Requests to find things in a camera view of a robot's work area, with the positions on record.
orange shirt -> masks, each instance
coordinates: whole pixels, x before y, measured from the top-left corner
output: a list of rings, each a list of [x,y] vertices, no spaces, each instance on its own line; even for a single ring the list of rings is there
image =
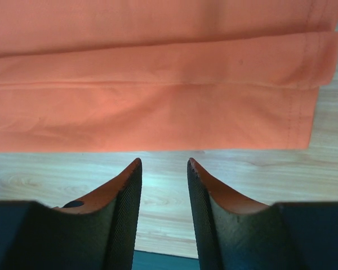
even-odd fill
[[[0,0],[0,152],[303,149],[338,0]]]

dark teal surface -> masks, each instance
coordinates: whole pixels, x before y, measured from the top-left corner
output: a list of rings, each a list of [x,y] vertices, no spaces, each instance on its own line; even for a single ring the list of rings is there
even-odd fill
[[[199,270],[199,261],[143,251],[134,251],[132,270]]]

folded fabric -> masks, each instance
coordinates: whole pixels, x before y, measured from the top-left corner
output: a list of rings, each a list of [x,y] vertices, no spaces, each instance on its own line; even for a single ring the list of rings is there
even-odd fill
[[[140,2],[0,1],[0,152],[308,146],[338,0]]]

stitching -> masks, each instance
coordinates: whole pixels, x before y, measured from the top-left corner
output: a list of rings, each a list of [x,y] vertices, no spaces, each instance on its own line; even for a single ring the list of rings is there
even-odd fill
[[[324,8],[322,10],[322,14],[321,16],[319,17],[319,20],[318,20],[318,23],[317,23],[317,26],[316,26],[316,30],[319,29],[319,25],[322,21],[322,18],[323,18],[323,15],[327,9],[327,6],[328,6],[328,0],[326,0],[326,3],[324,4]],[[310,11],[309,11],[309,14],[312,12],[312,9],[313,8],[313,0],[312,0],[312,4],[311,4],[311,8],[310,8]],[[307,17],[307,21],[306,21],[306,25],[308,25],[308,22],[309,22],[309,16]],[[315,53],[315,59],[314,59],[314,67],[313,67],[313,70],[312,70],[312,74],[311,76],[309,77],[309,85],[308,85],[308,88],[307,89],[311,89],[312,88],[312,84],[313,84],[313,80],[314,80],[314,76],[315,76],[315,65],[316,63],[318,62],[318,54],[319,54],[319,48],[321,46],[321,35],[317,32],[317,36],[318,36],[318,45],[317,45],[317,50],[316,50],[316,53]],[[305,46],[305,50],[304,50],[304,57],[305,57],[305,54],[306,54],[306,50],[308,49],[308,43],[306,43],[306,46]],[[296,146],[298,146],[298,143],[299,143],[299,133],[300,133],[300,127],[301,127],[301,122],[303,120],[303,91],[304,90],[300,90],[299,89],[299,82],[298,82],[298,90],[300,91],[300,94],[299,94],[299,119],[298,119],[298,124],[297,124],[297,138],[296,138]]]
[[[311,0],[310,2],[310,7],[309,7],[309,11],[308,11],[308,15],[306,17],[305,20],[305,28],[304,28],[304,38],[305,38],[305,44],[304,44],[304,48],[303,48],[303,58],[302,58],[302,62],[301,62],[301,67],[300,67],[300,74],[304,73],[305,70],[305,66],[304,66],[304,62],[306,59],[306,53],[308,51],[308,33],[307,28],[308,28],[308,23],[309,23],[309,19],[310,19],[310,15],[312,14],[313,11],[313,7],[314,7],[314,1]],[[298,80],[297,83],[297,89],[296,91],[293,91],[294,93],[299,92],[299,118],[298,118],[298,122],[297,122],[297,127],[296,127],[296,139],[295,139],[295,147],[298,146],[299,144],[299,131],[300,131],[300,126],[301,126],[301,122],[302,122],[302,102],[303,102],[303,90],[301,90],[300,87],[300,83],[302,83],[303,80]]]
[[[17,87],[18,89],[21,89],[19,87],[27,87],[27,86],[36,86],[39,85],[41,87],[41,85],[45,85],[45,87],[50,88],[52,87],[57,87],[57,84],[62,84],[65,85],[65,87],[67,86],[68,88],[70,88],[70,86],[72,86],[72,88],[76,88],[77,86],[103,86],[103,87],[107,87],[112,84],[126,84],[126,83],[136,83],[136,84],[156,84],[156,85],[160,85],[160,86],[176,86],[176,85],[184,85],[184,86],[211,86],[211,85],[221,85],[221,86],[227,86],[227,85],[241,85],[241,84],[245,84],[247,86],[258,86],[258,87],[267,87],[267,88],[271,88],[271,89],[278,89],[278,85],[276,84],[269,84],[269,83],[252,83],[252,82],[182,82],[182,81],[177,81],[177,82],[153,82],[153,81],[133,81],[133,80],[123,80],[123,81],[115,81],[115,80],[108,80],[108,81],[98,81],[98,82],[35,82],[35,83],[0,83],[0,88],[3,87]],[[284,86],[280,86],[282,88],[285,89],[296,89],[296,86],[292,87],[291,85],[284,85]]]

light wood grain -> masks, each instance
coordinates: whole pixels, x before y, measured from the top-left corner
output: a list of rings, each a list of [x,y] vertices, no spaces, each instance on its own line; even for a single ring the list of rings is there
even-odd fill
[[[333,82],[321,88],[308,150],[0,154],[0,200],[62,206],[111,179],[136,157],[144,166],[138,250],[197,258],[186,184],[190,157],[267,204],[338,200],[338,66]]]

